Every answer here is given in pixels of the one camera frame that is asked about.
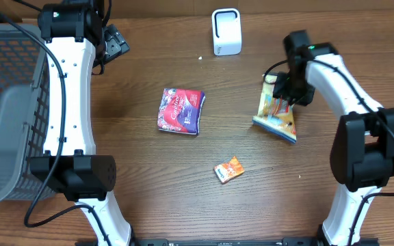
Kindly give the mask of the yellow blue snack bag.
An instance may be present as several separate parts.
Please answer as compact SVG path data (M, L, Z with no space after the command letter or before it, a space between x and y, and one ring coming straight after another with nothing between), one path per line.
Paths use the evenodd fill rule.
M259 107L257 114L252 118L252 123L291 143L295 143L297 134L293 107L286 100L273 97L276 80L281 78L281 75L273 72L263 75Z

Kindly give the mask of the pink purple sanitary pad pack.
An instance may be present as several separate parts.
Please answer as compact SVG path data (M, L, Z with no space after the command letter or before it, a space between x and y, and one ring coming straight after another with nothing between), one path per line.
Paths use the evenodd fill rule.
M157 117L158 129L187 135L199 134L204 101L203 91L165 88Z

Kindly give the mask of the orange red wipes pack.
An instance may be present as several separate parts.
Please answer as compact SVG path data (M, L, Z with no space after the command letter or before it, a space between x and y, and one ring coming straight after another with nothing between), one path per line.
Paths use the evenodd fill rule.
M222 184L227 183L245 172L244 167L236 156L233 156L227 162L216 165L213 170Z

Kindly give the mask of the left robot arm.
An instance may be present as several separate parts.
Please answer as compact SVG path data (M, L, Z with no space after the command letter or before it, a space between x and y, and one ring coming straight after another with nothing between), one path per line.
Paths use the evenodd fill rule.
M49 65L49 121L44 154L30 160L31 173L74 202L87 217L95 245L137 245L113 189L116 162L98 155L92 133L91 78L128 47L108 25L111 5L103 1L62 1L43 6L38 26Z

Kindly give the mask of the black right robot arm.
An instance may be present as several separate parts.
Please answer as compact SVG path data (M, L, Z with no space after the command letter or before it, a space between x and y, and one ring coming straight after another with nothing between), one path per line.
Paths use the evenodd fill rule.
M339 183L315 245L378 245L360 229L375 197L394 177L394 108L386 109L357 83L331 43L311 44L305 30L283 40L287 73L278 73L273 96L307 106L319 92L339 124L330 167Z

